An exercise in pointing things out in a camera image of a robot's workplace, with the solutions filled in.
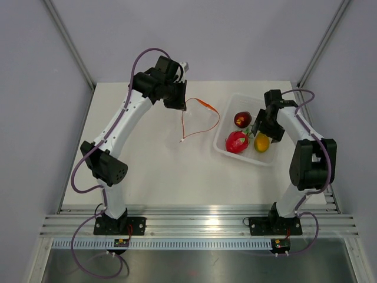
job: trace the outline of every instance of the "red apple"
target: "red apple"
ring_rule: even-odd
[[[238,128],[246,128],[252,122],[252,115],[249,112],[237,113],[234,117],[234,123]]]

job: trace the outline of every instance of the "toy fruit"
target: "toy fruit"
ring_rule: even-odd
[[[270,147],[270,140],[269,138],[262,133],[257,134],[254,139],[254,148],[257,152],[263,153]]]
[[[249,112],[237,113],[234,117],[234,123],[238,128],[246,128],[252,122],[252,116]]]
[[[241,153],[249,146],[249,129],[246,131],[234,131],[225,141],[227,152]]]

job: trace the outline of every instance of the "orange loop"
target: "orange loop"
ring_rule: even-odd
[[[219,119],[217,120],[216,124],[215,124],[212,128],[210,128],[210,129],[208,129],[208,130],[205,130],[205,131],[197,131],[197,132],[195,132],[195,133],[192,133],[192,134],[189,134],[189,135],[185,136],[185,135],[184,135],[184,123],[183,123],[183,112],[184,112],[184,111],[182,111],[181,122],[182,122],[182,134],[183,134],[183,139],[182,139],[180,142],[182,142],[186,137],[192,136],[193,134],[205,133],[205,132],[207,132],[207,131],[210,131],[210,130],[212,130],[213,128],[215,128],[215,127],[217,126],[217,124],[220,122],[220,113],[219,113],[214,107],[212,107],[212,106],[209,105],[208,103],[204,102],[203,100],[200,100],[199,98],[195,98],[195,97],[189,98],[188,100],[186,100],[186,103],[187,103],[189,100],[191,100],[191,99],[195,99],[195,100],[198,101],[201,105],[203,105],[203,106],[207,107],[208,109],[214,111],[214,112],[218,115]]]

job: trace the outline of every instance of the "white plastic bin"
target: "white plastic bin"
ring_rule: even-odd
[[[250,141],[248,148],[240,154],[227,152],[225,148],[225,140],[228,138],[229,134],[233,131],[241,130],[234,124],[234,116],[238,112],[248,111],[252,115],[253,124],[261,108],[266,108],[263,100],[250,97],[245,94],[233,94],[224,113],[222,114],[219,127],[217,128],[213,141],[214,149],[227,156],[254,163],[256,165],[271,166],[275,159],[277,148],[276,143],[270,144],[269,149],[264,153],[259,153],[254,149],[254,139]]]

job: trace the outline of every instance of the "yellow fruit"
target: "yellow fruit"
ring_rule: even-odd
[[[270,147],[270,140],[265,134],[257,134],[254,139],[254,148],[257,152],[263,153]]]

